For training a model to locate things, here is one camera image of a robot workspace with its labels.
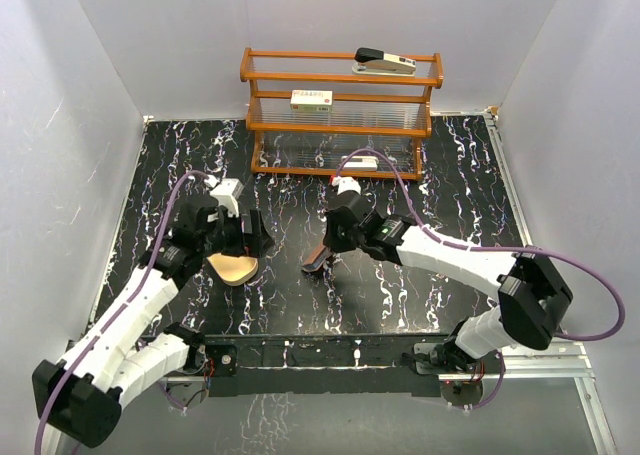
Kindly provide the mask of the pink leather card holder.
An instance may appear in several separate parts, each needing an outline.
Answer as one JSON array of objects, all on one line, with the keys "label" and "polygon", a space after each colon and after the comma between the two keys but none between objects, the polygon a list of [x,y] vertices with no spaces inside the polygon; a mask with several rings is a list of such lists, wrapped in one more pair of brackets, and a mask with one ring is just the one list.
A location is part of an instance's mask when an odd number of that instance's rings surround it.
[{"label": "pink leather card holder", "polygon": [[311,254],[307,257],[307,259],[301,265],[301,270],[304,273],[315,273],[320,270],[324,264],[324,262],[331,255],[331,250],[326,247],[324,244],[318,245]]}]

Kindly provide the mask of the beige wooden tray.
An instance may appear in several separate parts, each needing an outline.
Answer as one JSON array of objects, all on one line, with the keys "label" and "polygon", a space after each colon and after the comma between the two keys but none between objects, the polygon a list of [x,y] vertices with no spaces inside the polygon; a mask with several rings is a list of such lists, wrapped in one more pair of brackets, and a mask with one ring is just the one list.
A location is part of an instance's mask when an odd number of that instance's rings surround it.
[{"label": "beige wooden tray", "polygon": [[258,271],[259,262],[256,258],[242,256],[233,257],[214,254],[207,261],[223,283],[236,287],[243,285],[254,277]]}]

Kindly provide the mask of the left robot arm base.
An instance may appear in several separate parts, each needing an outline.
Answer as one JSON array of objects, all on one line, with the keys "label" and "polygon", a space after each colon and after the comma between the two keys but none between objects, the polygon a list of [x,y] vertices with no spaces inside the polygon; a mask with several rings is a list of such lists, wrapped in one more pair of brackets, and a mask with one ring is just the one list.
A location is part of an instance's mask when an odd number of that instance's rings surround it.
[{"label": "left robot arm base", "polygon": [[[185,415],[193,402],[202,401],[209,394],[216,376],[230,377],[237,372],[238,349],[234,345],[207,345],[202,335],[163,333],[153,341],[139,340],[135,343],[135,355],[143,355],[143,364],[153,363],[160,374],[154,379],[155,386],[169,403],[171,410]],[[172,394],[178,382],[166,381],[166,377],[177,373],[184,377],[200,377],[202,386],[186,399]]]}]

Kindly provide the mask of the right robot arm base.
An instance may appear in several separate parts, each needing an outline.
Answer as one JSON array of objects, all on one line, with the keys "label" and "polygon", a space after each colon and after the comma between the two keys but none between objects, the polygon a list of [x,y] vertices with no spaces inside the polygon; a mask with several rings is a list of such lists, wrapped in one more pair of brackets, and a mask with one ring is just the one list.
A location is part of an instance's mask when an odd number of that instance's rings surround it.
[{"label": "right robot arm base", "polygon": [[460,381],[466,383],[506,375],[506,362],[496,351],[476,359],[449,342],[414,343],[399,355],[398,365],[417,375],[460,375]]}]

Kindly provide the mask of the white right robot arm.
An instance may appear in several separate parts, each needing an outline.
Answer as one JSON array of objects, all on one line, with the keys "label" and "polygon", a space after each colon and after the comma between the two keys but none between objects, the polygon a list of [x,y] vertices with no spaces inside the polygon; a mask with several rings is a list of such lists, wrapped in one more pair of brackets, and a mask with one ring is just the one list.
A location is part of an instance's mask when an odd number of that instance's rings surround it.
[{"label": "white right robot arm", "polygon": [[325,216],[323,244],[331,252],[359,249],[377,261],[446,276],[495,301],[494,308],[459,322],[443,343],[413,352],[417,363],[466,372],[506,346],[545,350],[573,300],[547,255],[486,252],[451,237],[429,237],[415,220],[382,216],[353,190],[337,195]]}]

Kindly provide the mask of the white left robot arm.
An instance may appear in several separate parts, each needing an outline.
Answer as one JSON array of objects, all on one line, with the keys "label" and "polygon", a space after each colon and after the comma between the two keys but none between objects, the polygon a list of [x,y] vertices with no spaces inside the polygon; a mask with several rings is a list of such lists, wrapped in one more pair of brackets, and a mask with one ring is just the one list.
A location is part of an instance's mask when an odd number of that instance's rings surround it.
[{"label": "white left robot arm", "polygon": [[210,256],[260,258],[272,244],[257,209],[240,213],[213,200],[185,203],[176,216],[165,217],[152,249],[102,317],[57,362],[43,360],[34,369],[36,453],[50,451],[48,428],[95,448],[124,408],[165,375],[200,371],[207,351],[197,331],[175,323],[141,349],[136,342]]}]

